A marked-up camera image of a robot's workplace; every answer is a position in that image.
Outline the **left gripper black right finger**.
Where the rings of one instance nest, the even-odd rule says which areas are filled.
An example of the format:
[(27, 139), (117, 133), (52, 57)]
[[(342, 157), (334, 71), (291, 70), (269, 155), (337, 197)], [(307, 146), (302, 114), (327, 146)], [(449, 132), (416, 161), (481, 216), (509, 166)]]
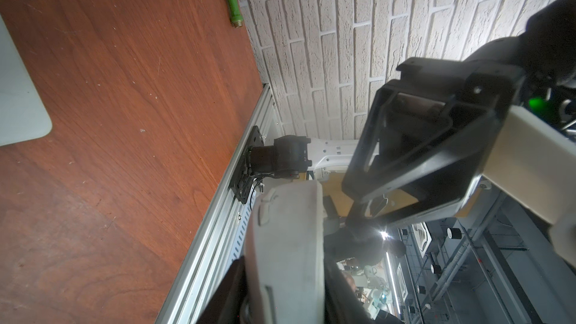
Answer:
[(324, 323), (400, 323), (396, 316), (385, 312), (371, 319), (362, 303), (353, 294), (343, 272), (331, 259), (324, 259), (325, 319)]

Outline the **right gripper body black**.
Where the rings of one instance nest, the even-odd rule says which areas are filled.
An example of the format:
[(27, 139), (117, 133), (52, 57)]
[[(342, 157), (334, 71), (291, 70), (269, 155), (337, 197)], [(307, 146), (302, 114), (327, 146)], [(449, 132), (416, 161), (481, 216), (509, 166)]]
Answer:
[(378, 217), (407, 225), (452, 216), (468, 201), (525, 71), (495, 61), (409, 58), (375, 94), (342, 189), (356, 205), (401, 189), (413, 204)]

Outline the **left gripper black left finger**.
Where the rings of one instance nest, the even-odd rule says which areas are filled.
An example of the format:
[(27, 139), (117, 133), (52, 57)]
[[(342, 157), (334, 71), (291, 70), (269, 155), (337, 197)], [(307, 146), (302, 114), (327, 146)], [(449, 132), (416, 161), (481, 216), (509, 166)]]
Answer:
[(246, 296), (245, 258), (241, 256), (232, 262), (196, 324), (240, 323), (240, 310)]

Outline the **white wireless mouse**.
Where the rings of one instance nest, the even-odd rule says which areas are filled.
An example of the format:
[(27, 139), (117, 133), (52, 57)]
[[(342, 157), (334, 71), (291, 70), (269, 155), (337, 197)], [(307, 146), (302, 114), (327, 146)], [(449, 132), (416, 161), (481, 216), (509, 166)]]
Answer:
[(244, 240), (253, 323), (323, 323), (323, 195), (295, 181), (256, 198)]

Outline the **silver laptop with mountain wallpaper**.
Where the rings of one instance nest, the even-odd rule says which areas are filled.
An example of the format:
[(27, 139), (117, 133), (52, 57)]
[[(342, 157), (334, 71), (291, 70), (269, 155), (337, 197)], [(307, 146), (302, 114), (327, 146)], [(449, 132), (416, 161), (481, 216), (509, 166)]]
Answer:
[(4, 22), (1, 22), (1, 145), (42, 138), (53, 123)]

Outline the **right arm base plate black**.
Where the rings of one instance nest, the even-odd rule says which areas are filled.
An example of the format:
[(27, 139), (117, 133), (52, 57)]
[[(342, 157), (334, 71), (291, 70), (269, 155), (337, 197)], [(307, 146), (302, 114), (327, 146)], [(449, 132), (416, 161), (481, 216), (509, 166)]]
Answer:
[(232, 177), (229, 188), (232, 190), (234, 197), (241, 204), (246, 204), (250, 197), (250, 189), (254, 183), (255, 175), (250, 169), (249, 153), (254, 147), (264, 146), (264, 142), (257, 125), (251, 127), (246, 143), (241, 149), (238, 162), (232, 171)]

